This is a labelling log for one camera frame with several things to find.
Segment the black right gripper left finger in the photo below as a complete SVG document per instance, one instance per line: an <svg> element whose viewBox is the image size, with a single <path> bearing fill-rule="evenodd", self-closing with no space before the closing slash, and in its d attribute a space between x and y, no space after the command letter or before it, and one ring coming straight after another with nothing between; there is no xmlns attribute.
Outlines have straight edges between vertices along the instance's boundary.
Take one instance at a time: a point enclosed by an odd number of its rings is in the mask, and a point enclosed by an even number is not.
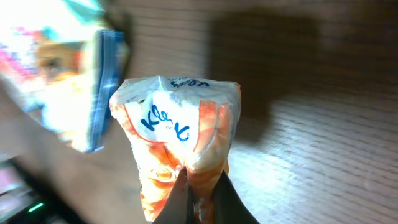
<svg viewBox="0 0 398 224"><path fill-rule="evenodd" d="M166 204L153 224L195 224L193 192L183 168L173 186Z"/></svg>

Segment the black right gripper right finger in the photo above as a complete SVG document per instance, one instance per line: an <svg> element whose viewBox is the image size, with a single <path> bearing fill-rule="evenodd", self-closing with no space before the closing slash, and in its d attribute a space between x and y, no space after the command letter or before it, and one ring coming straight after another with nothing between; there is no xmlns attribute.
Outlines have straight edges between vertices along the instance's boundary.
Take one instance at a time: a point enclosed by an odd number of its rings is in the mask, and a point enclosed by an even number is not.
<svg viewBox="0 0 398 224"><path fill-rule="evenodd" d="M215 224L259 224L245 207L225 171L214 189Z"/></svg>

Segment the orange tissue pack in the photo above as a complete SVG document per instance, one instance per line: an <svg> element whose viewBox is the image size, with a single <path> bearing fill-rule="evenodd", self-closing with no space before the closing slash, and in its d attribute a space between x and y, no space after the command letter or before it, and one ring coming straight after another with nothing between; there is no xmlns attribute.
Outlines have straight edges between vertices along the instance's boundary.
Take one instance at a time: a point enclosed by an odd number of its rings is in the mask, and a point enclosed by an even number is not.
<svg viewBox="0 0 398 224"><path fill-rule="evenodd" d="M236 82L187 77L125 80L109 101L131 143L145 219L155 220L185 169L198 223L213 223L213 189L229 171L241 113Z"/></svg>

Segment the yellow snack bag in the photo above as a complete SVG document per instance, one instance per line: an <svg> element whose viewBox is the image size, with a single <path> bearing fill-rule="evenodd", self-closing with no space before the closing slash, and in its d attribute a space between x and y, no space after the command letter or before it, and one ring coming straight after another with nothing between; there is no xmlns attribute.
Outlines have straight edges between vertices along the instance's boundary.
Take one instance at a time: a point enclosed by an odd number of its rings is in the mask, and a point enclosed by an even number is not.
<svg viewBox="0 0 398 224"><path fill-rule="evenodd" d="M1 0L1 84L82 153L99 151L128 53L99 0Z"/></svg>

